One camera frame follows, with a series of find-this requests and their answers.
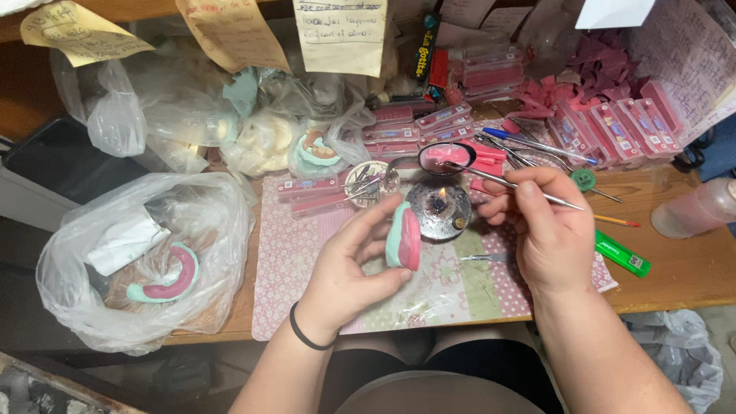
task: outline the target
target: orange pencil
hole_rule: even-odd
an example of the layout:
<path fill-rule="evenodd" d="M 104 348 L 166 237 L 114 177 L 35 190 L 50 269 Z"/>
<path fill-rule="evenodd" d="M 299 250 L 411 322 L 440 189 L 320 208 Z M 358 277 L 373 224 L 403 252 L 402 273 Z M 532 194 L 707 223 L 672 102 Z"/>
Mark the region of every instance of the orange pencil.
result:
<path fill-rule="evenodd" d="M 594 214 L 593 216 L 595 217 L 596 220 L 600 220 L 603 222 L 612 222 L 614 224 L 627 225 L 630 227 L 641 227 L 642 226 L 641 224 L 637 222 L 627 222 L 626 220 L 614 219 L 614 218 L 606 217 L 606 216 L 599 216 L 597 214 Z"/>

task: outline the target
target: barcode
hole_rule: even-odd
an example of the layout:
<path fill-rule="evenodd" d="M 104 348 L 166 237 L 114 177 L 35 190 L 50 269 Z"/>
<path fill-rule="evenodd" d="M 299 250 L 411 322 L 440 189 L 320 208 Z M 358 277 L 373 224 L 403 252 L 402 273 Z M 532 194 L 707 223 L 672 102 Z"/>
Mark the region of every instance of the barcode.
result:
<path fill-rule="evenodd" d="M 642 268 L 642 263 L 644 263 L 644 261 L 636 256 L 631 256 L 631 259 L 629 260 L 629 264 L 637 269 Z"/>

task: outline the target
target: blue pen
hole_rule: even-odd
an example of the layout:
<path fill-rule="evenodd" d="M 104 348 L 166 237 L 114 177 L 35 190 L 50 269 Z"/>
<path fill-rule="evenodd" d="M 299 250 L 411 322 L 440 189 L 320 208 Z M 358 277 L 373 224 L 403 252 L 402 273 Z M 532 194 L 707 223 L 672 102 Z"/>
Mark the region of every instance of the blue pen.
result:
<path fill-rule="evenodd" d="M 533 148 L 537 148 L 538 150 L 552 152 L 553 154 L 557 154 L 557 155 L 564 155 L 565 157 L 577 158 L 579 160 L 586 161 L 587 163 L 590 163 L 592 165 L 598 165 L 598 160 L 596 160 L 595 158 L 588 158 L 584 155 L 579 155 L 579 154 L 575 154 L 574 152 L 561 150 L 557 147 L 551 147 L 549 145 L 540 144 L 539 142 L 530 141 L 524 138 L 523 136 L 515 134 L 515 133 L 507 133 L 506 131 L 495 130 L 493 128 L 483 128 L 483 132 L 489 135 L 492 135 L 496 138 L 510 139 L 511 141 L 519 142 L 521 144 L 528 145 Z"/>

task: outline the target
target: green lighter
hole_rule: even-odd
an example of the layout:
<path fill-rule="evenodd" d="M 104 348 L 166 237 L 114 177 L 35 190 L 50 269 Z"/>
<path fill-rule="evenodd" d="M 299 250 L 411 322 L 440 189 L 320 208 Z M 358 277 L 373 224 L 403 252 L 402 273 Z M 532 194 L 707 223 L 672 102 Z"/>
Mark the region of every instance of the green lighter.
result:
<path fill-rule="evenodd" d="M 649 273 L 651 263 L 622 246 L 605 233 L 595 231 L 595 251 L 616 262 L 629 272 L 643 278 Z"/>

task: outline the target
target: hand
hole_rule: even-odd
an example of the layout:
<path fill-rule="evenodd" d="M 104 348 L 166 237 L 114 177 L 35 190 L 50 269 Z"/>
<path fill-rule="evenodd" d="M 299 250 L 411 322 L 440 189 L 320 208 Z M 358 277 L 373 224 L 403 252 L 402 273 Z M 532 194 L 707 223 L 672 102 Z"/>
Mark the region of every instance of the hand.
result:
<path fill-rule="evenodd" d="M 402 202 L 401 194 L 383 197 L 377 206 L 349 218 L 317 256 L 312 277 L 294 317 L 304 335 L 327 345 L 360 311 L 396 293 L 411 278 L 402 267 L 366 276 L 361 264 L 383 254 L 391 223 L 386 221 Z"/>
<path fill-rule="evenodd" d="M 478 208 L 491 225 L 510 222 L 519 234 L 516 257 L 532 293 L 592 289 L 590 273 L 595 249 L 595 225 L 590 206 L 575 183 L 558 169 L 524 168 L 507 172 L 519 185 L 515 194 L 502 194 Z M 489 192 L 506 187 L 484 181 Z M 550 204 L 542 195 L 557 196 L 585 211 Z"/>

